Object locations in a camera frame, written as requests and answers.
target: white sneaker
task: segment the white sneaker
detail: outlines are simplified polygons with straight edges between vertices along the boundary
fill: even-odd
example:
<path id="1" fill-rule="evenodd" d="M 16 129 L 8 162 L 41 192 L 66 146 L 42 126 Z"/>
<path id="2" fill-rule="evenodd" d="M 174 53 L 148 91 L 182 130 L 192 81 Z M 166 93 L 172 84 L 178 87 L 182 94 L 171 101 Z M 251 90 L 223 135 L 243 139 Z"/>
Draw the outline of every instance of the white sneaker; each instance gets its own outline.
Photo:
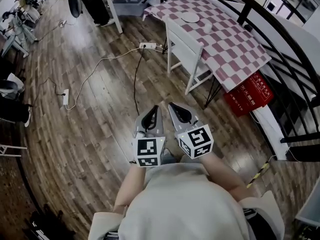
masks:
<path id="1" fill-rule="evenodd" d="M 113 23 L 115 23 L 115 19 L 114 19 L 114 18 L 111 18 L 111 19 L 109 19 L 109 21 L 107 22 L 107 24 L 104 24 L 104 25 L 102 25 L 101 27 L 109 26 L 109 25 L 111 25 L 111 24 L 113 24 Z"/>
<path id="2" fill-rule="evenodd" d="M 28 121 L 25 122 L 24 127 L 28 127 L 30 124 L 30 118 L 31 118 L 31 111 L 29 110 L 29 118 Z"/>

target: pink and white tablecloth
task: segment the pink and white tablecloth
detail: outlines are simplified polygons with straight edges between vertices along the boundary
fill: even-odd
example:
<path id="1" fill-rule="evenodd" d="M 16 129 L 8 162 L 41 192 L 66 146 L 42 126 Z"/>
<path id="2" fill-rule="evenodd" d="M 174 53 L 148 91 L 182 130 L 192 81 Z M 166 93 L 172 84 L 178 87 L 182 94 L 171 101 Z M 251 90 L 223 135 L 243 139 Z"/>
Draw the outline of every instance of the pink and white tablecloth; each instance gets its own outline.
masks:
<path id="1" fill-rule="evenodd" d="M 196 13 L 200 20 L 196 23 L 184 21 L 181 14 L 185 12 Z M 203 43 L 201 60 L 227 92 L 271 60 L 251 33 L 209 0 L 171 0 L 145 9 L 144 17 L 147 15 L 160 20 L 169 15 Z M 207 23 L 212 24 L 210 34 L 204 32 Z"/>

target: forearm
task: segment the forearm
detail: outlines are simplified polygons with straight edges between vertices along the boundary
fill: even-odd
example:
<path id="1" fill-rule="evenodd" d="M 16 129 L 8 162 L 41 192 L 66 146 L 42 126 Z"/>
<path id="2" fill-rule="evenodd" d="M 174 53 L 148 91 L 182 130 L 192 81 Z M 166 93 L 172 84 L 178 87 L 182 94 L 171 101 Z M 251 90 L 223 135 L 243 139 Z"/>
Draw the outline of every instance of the forearm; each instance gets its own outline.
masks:
<path id="1" fill-rule="evenodd" d="M 114 212 L 122 213 L 123 209 L 129 206 L 133 199 L 144 190 L 145 176 L 146 168 L 131 165 L 116 196 Z"/>
<path id="2" fill-rule="evenodd" d="M 199 159 L 212 182 L 228 191 L 236 201 L 253 196 L 239 175 L 213 152 L 203 155 Z"/>

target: hazard stripe tape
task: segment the hazard stripe tape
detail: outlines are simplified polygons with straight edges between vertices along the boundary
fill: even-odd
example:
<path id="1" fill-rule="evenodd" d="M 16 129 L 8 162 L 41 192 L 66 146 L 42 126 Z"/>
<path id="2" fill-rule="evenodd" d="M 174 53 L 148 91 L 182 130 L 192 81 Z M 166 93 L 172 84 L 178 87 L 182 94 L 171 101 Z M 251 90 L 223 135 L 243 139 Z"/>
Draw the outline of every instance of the hazard stripe tape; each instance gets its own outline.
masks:
<path id="1" fill-rule="evenodd" d="M 246 188 L 250 188 L 250 186 L 255 182 L 255 180 L 260 176 L 262 171 L 268 166 L 269 161 L 266 161 L 264 165 L 261 167 L 261 169 L 258 171 L 258 173 L 253 177 L 253 179 L 249 182 L 249 184 L 246 186 Z"/>

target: person's right arm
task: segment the person's right arm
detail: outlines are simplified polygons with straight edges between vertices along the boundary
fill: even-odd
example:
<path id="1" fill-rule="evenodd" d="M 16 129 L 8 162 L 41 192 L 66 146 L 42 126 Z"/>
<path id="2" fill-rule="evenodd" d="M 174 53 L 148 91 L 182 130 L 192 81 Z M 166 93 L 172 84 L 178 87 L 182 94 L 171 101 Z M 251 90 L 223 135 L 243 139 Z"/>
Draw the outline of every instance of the person's right arm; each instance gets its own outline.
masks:
<path id="1" fill-rule="evenodd" d="M 224 188 L 237 201 L 253 197 L 239 175 L 213 152 L 199 157 L 213 183 Z"/>

